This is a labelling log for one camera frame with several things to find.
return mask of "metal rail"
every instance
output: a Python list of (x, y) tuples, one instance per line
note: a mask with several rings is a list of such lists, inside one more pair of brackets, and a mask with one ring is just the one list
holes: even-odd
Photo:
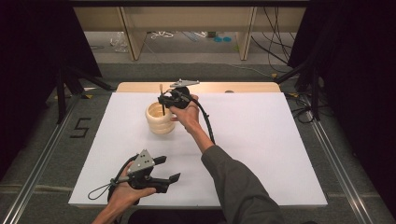
[[(309, 104), (309, 100), (306, 97), (304, 98), (304, 100), (306, 103)], [(313, 115), (310, 112), (307, 113), (307, 116), (310, 119), (313, 118)], [(370, 215), (368, 214), (364, 201), (361, 199), (361, 196), (359, 195), (355, 186), (350, 180), (343, 163), (341, 163), (340, 159), (338, 158), (337, 152), (332, 146), (332, 142), (324, 131), (320, 121), (314, 119), (312, 122), (312, 127), (359, 223), (374, 223), (370, 218)]]
[(75, 105), (77, 104), (79, 98), (80, 95), (72, 96), (71, 102), (66, 110), (66, 115), (64, 116), (63, 121), (60, 124), (56, 125), (48, 143), (46, 144), (43, 152), (41, 153), (39, 159), (37, 160), (35, 167), (33, 168), (26, 182), (22, 186), (21, 191), (19, 192), (14, 203), (10, 206), (7, 216), (3, 221), (4, 224), (18, 223), (19, 219), (21, 218), (23, 210), (25, 209), (26, 205), (28, 204), (33, 194), (33, 191), (35, 190), (35, 185), (42, 176), (50, 160), (52, 152), (57, 147), (59, 140), (62, 136), (62, 133), (64, 131), (64, 128), (67, 125), (70, 115), (72, 114), (72, 111)]

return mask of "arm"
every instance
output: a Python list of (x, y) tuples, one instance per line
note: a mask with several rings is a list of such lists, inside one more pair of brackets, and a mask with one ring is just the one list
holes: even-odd
[(228, 223), (283, 223), (279, 206), (260, 180), (240, 161), (233, 160), (215, 146), (199, 124), (194, 102), (185, 109), (170, 107), (203, 153), (202, 162), (212, 175), (216, 192)]
[(213, 177), (228, 223), (284, 223), (279, 206), (245, 164), (218, 146), (208, 148), (202, 162)]
[[(126, 176), (127, 170), (132, 165), (130, 162), (122, 171), (121, 176)], [(110, 224), (116, 220), (123, 212), (131, 207), (134, 202), (142, 197), (155, 193), (155, 188), (133, 189), (128, 183), (120, 183), (113, 192), (107, 206), (93, 221), (94, 224)]]

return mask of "person's right hand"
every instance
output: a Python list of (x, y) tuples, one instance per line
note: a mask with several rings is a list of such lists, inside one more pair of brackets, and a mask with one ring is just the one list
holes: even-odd
[[(191, 96), (193, 99), (198, 100), (198, 96)], [(197, 128), (201, 129), (201, 125), (199, 124), (199, 107), (195, 102), (191, 101), (184, 109), (171, 106), (169, 110), (176, 115), (176, 117), (171, 118), (171, 120), (179, 121), (186, 128), (188, 133), (192, 133)]]

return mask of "person's left hand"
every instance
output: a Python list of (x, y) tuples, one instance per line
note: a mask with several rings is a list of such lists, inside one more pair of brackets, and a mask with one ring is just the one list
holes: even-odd
[[(132, 161), (128, 163), (120, 176), (127, 176), (127, 171), (132, 163)], [(119, 185), (114, 189), (107, 206), (127, 209), (140, 198), (149, 196), (155, 192), (155, 188), (133, 189), (127, 182), (119, 183)]]
[[(120, 176), (127, 176), (132, 161), (125, 167)], [(138, 199), (156, 192), (155, 188), (133, 189), (127, 182), (119, 183), (113, 191), (104, 210), (96, 217), (93, 223), (112, 223), (117, 217), (131, 207)]]

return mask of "black cable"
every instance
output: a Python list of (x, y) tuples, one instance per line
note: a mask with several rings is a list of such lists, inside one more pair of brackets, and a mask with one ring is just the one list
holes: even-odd
[(202, 108), (201, 104), (200, 104), (197, 100), (195, 100), (195, 99), (192, 98), (192, 97), (191, 97), (191, 100), (192, 100), (193, 102), (195, 102), (195, 104), (198, 105), (199, 108), (201, 109), (202, 114), (204, 115), (204, 119), (205, 119), (205, 122), (206, 122), (207, 130), (209, 131), (210, 140), (212, 140), (213, 144), (216, 144), (216, 142), (215, 142), (215, 136), (213, 135), (212, 127), (210, 126), (209, 116), (206, 114), (206, 112), (205, 112), (204, 109)]
[[(291, 114), (293, 115), (294, 119), (297, 119), (301, 123), (310, 123), (310, 122), (312, 122), (314, 120), (314, 118), (311, 118), (310, 120), (302, 120), (301, 115), (305, 114), (306, 112), (311, 111), (312, 107), (308, 103), (306, 103), (305, 101), (300, 99), (301, 94), (299, 94), (299, 96), (297, 98), (291, 96), (290, 94), (286, 94), (285, 93), (285, 95), (286, 95), (286, 99), (294, 100), (297, 105), (301, 106), (299, 108), (292, 109), (290, 111)], [(324, 107), (328, 107), (328, 105), (319, 105), (319, 106), (317, 106), (317, 108), (324, 108)]]
[[(276, 35), (277, 39), (278, 39), (279, 42), (280, 42), (280, 45), (281, 45), (281, 47), (282, 47), (282, 51), (283, 51), (283, 53), (284, 53), (286, 59), (289, 60), (289, 57), (290, 57), (290, 56), (289, 56), (288, 52), (286, 51), (285, 45), (282, 43), (282, 39), (281, 39), (281, 37), (280, 37), (279, 23), (278, 23), (278, 19), (277, 19), (277, 17), (278, 17), (278, 11), (279, 11), (278, 7), (276, 7), (276, 23), (275, 23), (275, 25), (273, 25), (273, 23), (271, 22), (271, 19), (269, 18), (268, 13), (267, 13), (265, 7), (264, 7), (263, 9), (264, 9), (264, 12), (265, 12), (265, 16), (267, 17), (267, 20), (270, 22), (271, 28), (272, 28), (272, 30), (273, 30), (273, 36), (272, 36), (272, 38), (271, 38), (271, 40), (270, 40), (270, 41), (271, 41), (271, 43), (270, 43), (270, 49), (271, 49), (272, 43), (276, 43), (276, 42), (274, 41), (274, 37), (275, 37), (275, 35)], [(268, 55), (268, 63), (269, 63), (270, 66), (271, 66), (274, 70), (276, 70), (277, 72), (286, 73), (286, 72), (284, 72), (284, 71), (279, 71), (279, 70), (275, 69), (275, 68), (271, 65), (271, 61), (270, 61), (269, 55)]]
[(291, 49), (291, 46), (289, 46), (289, 45), (281, 44), (281, 43), (275, 42), (274, 40), (271, 40), (270, 38), (268, 38), (268, 36), (265, 35), (264, 32), (262, 32), (262, 35), (263, 35), (267, 40), (272, 41), (274, 44), (283, 45), (284, 47)]
[(291, 33), (289, 33), (291, 35), (291, 38), (293, 38), (293, 40), (295, 40), (296, 38), (294, 37), (294, 35), (292, 35)]
[(251, 37), (251, 39), (259, 46), (260, 49), (265, 50), (267, 53), (271, 54), (272, 56), (278, 58), (282, 63), (287, 63), (286, 61), (284, 61), (283, 59), (279, 58), (278, 56), (276, 56), (273, 52), (271, 52), (270, 50), (266, 49), (265, 47), (263, 47), (262, 45), (260, 45), (254, 38), (253, 36)]
[[(133, 156), (132, 158), (130, 158), (127, 162), (125, 162), (125, 163), (122, 165), (122, 167), (121, 167), (121, 169), (119, 170), (119, 172), (117, 173), (116, 177), (113, 178), (113, 179), (111, 179), (109, 184), (106, 184), (106, 185), (103, 185), (103, 186), (100, 187), (100, 188), (94, 189), (93, 191), (91, 191), (91, 192), (88, 194), (88, 198), (89, 198), (90, 200), (96, 200), (96, 199), (100, 198), (100, 197), (106, 192), (106, 190), (108, 190), (108, 189), (110, 188), (110, 186), (116, 186), (116, 185), (118, 184), (118, 181), (119, 181), (119, 178), (120, 178), (120, 176), (121, 176), (121, 174), (122, 174), (122, 171), (123, 171), (123, 170), (125, 169), (125, 167), (129, 164), (129, 162), (134, 161), (134, 160), (136, 159), (136, 156)], [(92, 194), (92, 193), (94, 193), (94, 192), (96, 192), (97, 190), (102, 189), (102, 188), (105, 188), (105, 190), (103, 190), (103, 192), (102, 192), (101, 194), (99, 194), (99, 196), (97, 196), (96, 198), (92, 198), (92, 197), (91, 197), (91, 194)]]

